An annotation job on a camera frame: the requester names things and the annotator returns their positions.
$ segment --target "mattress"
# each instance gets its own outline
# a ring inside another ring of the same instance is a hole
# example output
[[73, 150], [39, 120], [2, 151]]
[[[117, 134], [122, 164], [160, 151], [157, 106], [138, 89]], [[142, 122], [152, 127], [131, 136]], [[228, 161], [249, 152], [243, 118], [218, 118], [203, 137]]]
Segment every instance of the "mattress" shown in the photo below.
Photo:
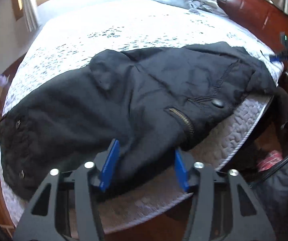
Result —
[[[271, 49], [229, 19], [203, 11], [192, 14], [151, 0], [121, 0], [82, 8], [52, 19], [43, 27], [18, 68], [3, 113], [41, 84], [67, 70], [85, 66], [105, 49], [182, 47], [219, 41], [244, 47], [263, 61], [274, 81], [278, 81], [283, 66], [273, 65], [263, 56], [272, 53]], [[232, 116], [191, 150], [196, 160], [220, 170], [248, 138], [269, 100], [268, 96], [249, 95]], [[17, 225], [26, 204], [3, 179], [1, 152], [0, 178], [7, 209]], [[111, 233], [142, 223], [189, 196], [180, 189], [173, 168], [169, 168], [144, 185], [100, 203], [104, 231]]]

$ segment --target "bed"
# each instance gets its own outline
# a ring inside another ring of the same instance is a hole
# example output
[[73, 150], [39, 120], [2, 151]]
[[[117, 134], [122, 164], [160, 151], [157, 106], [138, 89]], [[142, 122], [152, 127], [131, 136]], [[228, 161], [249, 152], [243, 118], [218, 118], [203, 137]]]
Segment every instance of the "bed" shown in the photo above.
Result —
[[[121, 0], [82, 8], [50, 20], [42, 29], [10, 86], [3, 113], [49, 79], [85, 66], [100, 51], [145, 47], [182, 47], [194, 43], [225, 41], [242, 46], [263, 61], [277, 83], [281, 64], [271, 64], [272, 50], [235, 22], [200, 11], [160, 4], [151, 0]], [[249, 95], [234, 114], [215, 127], [191, 152], [196, 160], [220, 170], [248, 138], [270, 97]], [[25, 208], [2, 176], [2, 194], [15, 225]], [[178, 186], [172, 168], [121, 196], [99, 204], [105, 233], [126, 229], [157, 216], [189, 197]]]

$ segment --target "white wall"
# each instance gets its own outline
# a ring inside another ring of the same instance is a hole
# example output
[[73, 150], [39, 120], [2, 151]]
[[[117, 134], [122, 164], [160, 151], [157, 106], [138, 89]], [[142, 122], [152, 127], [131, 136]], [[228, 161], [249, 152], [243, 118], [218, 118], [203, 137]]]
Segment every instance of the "white wall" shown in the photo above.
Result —
[[[38, 6], [41, 27], [50, 19], [85, 6], [114, 0], [50, 0]], [[11, 0], [0, 0], [0, 73], [26, 53], [39, 33], [29, 33], [24, 19], [15, 20]]]

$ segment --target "headboard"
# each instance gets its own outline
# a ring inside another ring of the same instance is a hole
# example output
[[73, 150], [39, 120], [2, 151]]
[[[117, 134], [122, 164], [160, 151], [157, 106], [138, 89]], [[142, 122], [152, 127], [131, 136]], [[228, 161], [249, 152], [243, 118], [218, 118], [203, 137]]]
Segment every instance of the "headboard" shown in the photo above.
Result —
[[280, 32], [288, 36], [288, 16], [266, 0], [218, 0], [230, 19], [248, 29], [273, 51], [283, 49]]

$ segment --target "red cloth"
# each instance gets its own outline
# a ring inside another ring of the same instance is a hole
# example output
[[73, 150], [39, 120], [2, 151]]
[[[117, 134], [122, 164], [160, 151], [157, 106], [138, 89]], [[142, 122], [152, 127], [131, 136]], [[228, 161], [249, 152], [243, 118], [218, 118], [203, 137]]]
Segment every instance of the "red cloth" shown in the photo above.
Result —
[[264, 160], [257, 164], [257, 168], [259, 169], [259, 171], [267, 170], [281, 160], [283, 160], [282, 153], [274, 150], [270, 152]]

